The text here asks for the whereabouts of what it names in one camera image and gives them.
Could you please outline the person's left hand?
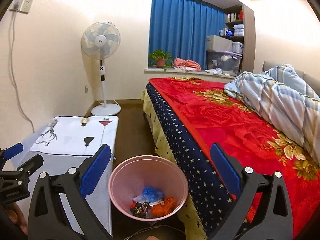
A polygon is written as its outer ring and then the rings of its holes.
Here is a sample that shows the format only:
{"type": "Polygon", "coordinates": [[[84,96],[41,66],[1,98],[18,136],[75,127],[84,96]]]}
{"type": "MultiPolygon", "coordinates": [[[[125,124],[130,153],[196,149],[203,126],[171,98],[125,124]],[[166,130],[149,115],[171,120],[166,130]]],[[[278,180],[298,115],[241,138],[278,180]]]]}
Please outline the person's left hand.
{"type": "Polygon", "coordinates": [[[20,227],[22,232],[27,235],[28,234],[28,226],[25,220],[24,214],[21,211],[20,207],[16,203],[11,203],[9,205],[4,206],[5,212],[11,221],[20,227]]]}

